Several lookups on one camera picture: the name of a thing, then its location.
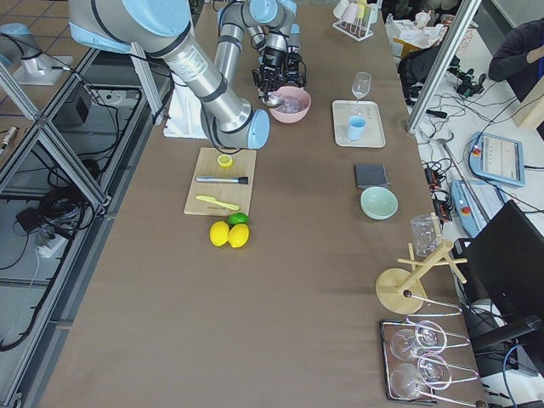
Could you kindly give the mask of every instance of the black sleeve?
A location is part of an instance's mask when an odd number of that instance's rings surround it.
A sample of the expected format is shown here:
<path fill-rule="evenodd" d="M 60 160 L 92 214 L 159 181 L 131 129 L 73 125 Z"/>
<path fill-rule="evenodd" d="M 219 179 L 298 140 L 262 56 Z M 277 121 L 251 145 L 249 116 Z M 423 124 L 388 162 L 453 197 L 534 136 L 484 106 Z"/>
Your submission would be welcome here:
<path fill-rule="evenodd" d="M 530 64 L 527 62 L 525 31 L 512 30 L 490 62 L 489 77 L 503 81 L 520 72 Z"/>

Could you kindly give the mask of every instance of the knife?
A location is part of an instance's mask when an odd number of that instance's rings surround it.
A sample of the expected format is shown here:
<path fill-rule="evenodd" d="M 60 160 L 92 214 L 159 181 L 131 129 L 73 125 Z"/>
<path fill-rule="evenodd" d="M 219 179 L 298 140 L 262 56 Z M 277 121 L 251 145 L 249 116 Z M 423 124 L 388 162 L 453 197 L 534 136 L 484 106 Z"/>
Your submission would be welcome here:
<path fill-rule="evenodd" d="M 197 195 L 196 199 L 200 201 L 211 202 L 212 204 L 216 204 L 218 206 L 228 208 L 229 210 L 232 210 L 232 211 L 240 210 L 240 206 L 236 204 L 230 204 L 229 202 L 222 202 L 222 201 L 219 201 L 217 198 L 211 197 L 209 195 Z"/>

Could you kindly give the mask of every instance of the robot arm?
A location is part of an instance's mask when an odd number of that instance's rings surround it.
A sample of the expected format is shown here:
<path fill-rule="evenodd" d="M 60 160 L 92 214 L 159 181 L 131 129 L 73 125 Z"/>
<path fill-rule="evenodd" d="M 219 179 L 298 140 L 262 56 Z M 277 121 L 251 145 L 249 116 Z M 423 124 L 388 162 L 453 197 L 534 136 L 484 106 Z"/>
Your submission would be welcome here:
<path fill-rule="evenodd" d="M 260 67 L 252 74 L 258 96 L 267 106 L 281 103 L 280 99 L 271 97 L 271 93 L 286 82 L 296 83 L 299 87 L 306 84 L 305 75 L 299 72 L 302 58 L 299 28 L 293 24 L 296 11 L 297 5 L 292 0 L 251 0 L 230 3 L 219 10 L 221 34 L 215 65 L 232 84 L 241 52 L 241 38 L 246 31 L 252 47 L 261 55 Z M 263 26 L 269 28 L 268 34 Z"/>
<path fill-rule="evenodd" d="M 70 0 L 69 5 L 71 35 L 79 43 L 124 54 L 130 43 L 139 43 L 150 57 L 163 59 L 201 101 L 204 131 L 215 144 L 259 149 L 266 143 L 268 114 L 236 96 L 204 53 L 190 33 L 185 0 Z"/>

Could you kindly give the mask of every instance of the metal muddler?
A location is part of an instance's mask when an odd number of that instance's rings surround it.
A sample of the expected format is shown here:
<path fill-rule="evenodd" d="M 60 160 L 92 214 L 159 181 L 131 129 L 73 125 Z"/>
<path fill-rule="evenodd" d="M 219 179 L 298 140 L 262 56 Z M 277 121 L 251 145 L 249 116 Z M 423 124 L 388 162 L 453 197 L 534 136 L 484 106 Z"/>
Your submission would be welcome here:
<path fill-rule="evenodd" d="M 230 183 L 230 184 L 247 184 L 248 177 L 214 177 L 214 176 L 198 176 L 195 181 L 200 183 Z"/>

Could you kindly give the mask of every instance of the brown table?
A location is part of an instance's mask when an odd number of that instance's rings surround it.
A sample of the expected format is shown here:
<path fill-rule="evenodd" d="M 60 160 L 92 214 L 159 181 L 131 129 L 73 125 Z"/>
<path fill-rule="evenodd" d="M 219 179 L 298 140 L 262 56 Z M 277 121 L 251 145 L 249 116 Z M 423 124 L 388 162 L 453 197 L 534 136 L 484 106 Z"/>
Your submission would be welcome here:
<path fill-rule="evenodd" d="M 432 211 L 385 30 L 355 42 L 332 27 L 331 8 L 300 7 L 313 104 L 292 125 L 272 121 L 257 153 L 251 240 L 216 248 L 219 218 L 183 215 L 194 165 L 209 143 L 166 139 L 157 127 L 139 162 L 41 407 L 361 407 L 385 398 L 378 334 L 399 318 L 374 282 L 406 258 L 410 218 Z M 206 5 L 197 39 L 210 53 L 216 15 Z M 257 106 L 246 47 L 236 92 Z M 339 147 L 332 101 L 352 99 L 356 71 L 373 75 L 382 149 Z M 360 210 L 353 165 L 384 163 L 399 211 Z M 423 279 L 430 297 L 455 300 L 448 269 Z M 464 331 L 462 318 L 446 327 Z M 457 364 L 475 366 L 470 348 Z M 483 398 L 478 382 L 455 386 Z"/>

